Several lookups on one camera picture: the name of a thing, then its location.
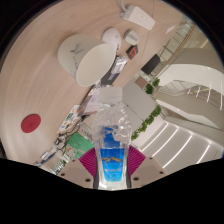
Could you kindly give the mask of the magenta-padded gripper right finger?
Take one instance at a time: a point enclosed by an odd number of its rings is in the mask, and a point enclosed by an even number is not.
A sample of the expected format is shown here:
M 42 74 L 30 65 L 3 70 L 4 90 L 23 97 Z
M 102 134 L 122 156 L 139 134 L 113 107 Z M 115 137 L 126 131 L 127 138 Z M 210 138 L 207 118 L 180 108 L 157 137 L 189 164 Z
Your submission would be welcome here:
M 127 187 L 140 188 L 167 175 L 167 172 L 153 157 L 146 157 L 142 152 L 129 147 L 127 160 Z

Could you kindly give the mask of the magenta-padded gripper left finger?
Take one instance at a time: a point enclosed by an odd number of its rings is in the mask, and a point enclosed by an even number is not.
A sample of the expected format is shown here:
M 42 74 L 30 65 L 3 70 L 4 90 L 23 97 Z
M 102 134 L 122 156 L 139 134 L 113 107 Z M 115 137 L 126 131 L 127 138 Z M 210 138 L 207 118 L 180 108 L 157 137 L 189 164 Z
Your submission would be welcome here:
M 70 160 L 58 173 L 58 176 L 84 188 L 94 188 L 97 173 L 95 149 L 84 153 L 79 159 Z

